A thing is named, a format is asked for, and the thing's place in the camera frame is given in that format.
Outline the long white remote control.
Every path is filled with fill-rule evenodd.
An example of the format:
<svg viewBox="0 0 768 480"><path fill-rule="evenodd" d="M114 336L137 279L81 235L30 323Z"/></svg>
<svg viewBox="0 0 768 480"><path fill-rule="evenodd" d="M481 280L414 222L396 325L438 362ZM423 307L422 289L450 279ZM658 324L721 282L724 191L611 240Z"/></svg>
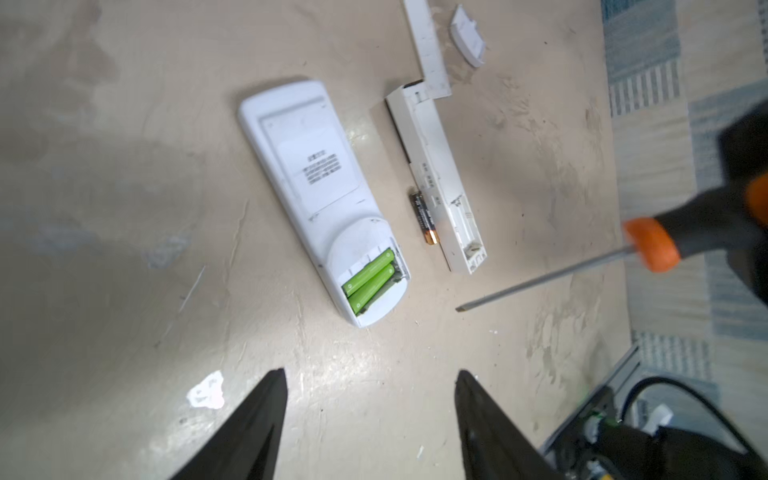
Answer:
<svg viewBox="0 0 768 480"><path fill-rule="evenodd" d="M385 98L416 186L434 221L449 269L473 274L487 258L434 100L424 81Z"/></svg>

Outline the white air conditioner remote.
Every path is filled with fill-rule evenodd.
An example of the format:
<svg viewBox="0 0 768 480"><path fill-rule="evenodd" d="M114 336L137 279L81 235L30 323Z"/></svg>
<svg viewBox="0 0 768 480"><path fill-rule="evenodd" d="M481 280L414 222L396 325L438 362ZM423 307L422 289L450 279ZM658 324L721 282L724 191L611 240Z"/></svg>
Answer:
<svg viewBox="0 0 768 480"><path fill-rule="evenodd" d="M384 318L411 275L323 83L259 92L240 103L238 120L339 313L358 328ZM388 248L395 274L355 315L343 285Z"/></svg>

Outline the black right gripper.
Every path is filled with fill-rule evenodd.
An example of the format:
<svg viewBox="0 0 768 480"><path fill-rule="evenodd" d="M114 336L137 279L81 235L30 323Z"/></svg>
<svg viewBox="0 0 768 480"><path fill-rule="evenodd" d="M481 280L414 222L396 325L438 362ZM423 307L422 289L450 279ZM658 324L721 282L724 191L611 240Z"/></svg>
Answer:
<svg viewBox="0 0 768 480"><path fill-rule="evenodd" d="M760 102L717 138L727 186L734 187L746 218L761 232L727 251L731 270L760 300L767 298L767 103Z"/></svg>

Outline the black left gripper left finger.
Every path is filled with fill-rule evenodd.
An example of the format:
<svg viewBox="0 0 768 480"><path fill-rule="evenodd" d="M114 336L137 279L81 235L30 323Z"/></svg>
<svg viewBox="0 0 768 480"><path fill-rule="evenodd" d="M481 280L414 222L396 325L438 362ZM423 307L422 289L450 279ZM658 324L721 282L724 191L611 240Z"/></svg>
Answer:
<svg viewBox="0 0 768 480"><path fill-rule="evenodd" d="M288 388L282 368L269 371L176 479L272 479Z"/></svg>

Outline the orange black screwdriver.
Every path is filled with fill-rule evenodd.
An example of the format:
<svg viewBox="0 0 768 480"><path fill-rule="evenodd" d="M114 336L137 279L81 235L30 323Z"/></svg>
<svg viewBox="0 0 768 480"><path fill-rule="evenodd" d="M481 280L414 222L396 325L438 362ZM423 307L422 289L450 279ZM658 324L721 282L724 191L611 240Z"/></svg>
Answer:
<svg viewBox="0 0 768 480"><path fill-rule="evenodd" d="M689 257L736 249L755 231L762 231L746 218L736 189L727 185L700 193L687 203L654 217L631 219L623 224L623 230L628 244L619 249L466 302L456 310L466 312L628 256L636 256L652 273L668 272Z"/></svg>

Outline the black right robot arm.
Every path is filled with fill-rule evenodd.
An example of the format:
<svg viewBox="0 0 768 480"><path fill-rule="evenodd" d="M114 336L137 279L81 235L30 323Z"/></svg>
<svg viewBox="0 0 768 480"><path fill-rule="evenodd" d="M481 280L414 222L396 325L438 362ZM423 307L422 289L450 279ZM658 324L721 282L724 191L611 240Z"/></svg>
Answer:
<svg viewBox="0 0 768 480"><path fill-rule="evenodd" d="M760 103L718 136L722 159L767 159L767 105ZM663 273L711 251L752 249L767 240L767 174L731 180L682 206L625 222L631 250L645 267ZM692 396L743 446L737 452L706 435L660 426L652 433L593 416L583 436L594 454L625 479L764 479L767 463L725 416L697 391Z"/></svg>

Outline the small curved white battery cover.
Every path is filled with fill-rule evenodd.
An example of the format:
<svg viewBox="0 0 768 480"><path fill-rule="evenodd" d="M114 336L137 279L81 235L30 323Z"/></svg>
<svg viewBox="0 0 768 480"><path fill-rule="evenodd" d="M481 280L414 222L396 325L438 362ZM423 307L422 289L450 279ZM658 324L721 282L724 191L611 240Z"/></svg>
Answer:
<svg viewBox="0 0 768 480"><path fill-rule="evenodd" d="M466 62L475 69L480 68L484 64L486 44L478 33L477 23L467 15L461 4L454 11L449 33Z"/></svg>

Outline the black gold AAA battery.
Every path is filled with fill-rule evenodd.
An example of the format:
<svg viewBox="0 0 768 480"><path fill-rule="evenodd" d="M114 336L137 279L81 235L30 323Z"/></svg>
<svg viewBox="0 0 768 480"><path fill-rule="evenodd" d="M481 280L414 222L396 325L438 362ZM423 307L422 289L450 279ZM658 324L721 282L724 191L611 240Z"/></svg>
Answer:
<svg viewBox="0 0 768 480"><path fill-rule="evenodd" d="M418 220L420 229L424 235L425 241L428 245L436 245L439 243L439 237L436 231L434 221L430 212L425 204L424 198L419 191L413 191L409 193L409 199L414 209L416 218Z"/></svg>

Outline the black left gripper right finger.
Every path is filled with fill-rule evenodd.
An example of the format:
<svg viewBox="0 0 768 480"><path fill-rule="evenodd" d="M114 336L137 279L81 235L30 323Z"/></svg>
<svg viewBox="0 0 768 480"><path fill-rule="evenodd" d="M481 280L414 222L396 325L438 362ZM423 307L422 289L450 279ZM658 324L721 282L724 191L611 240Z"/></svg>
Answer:
<svg viewBox="0 0 768 480"><path fill-rule="evenodd" d="M467 370L455 392L459 437L468 479L562 479Z"/></svg>

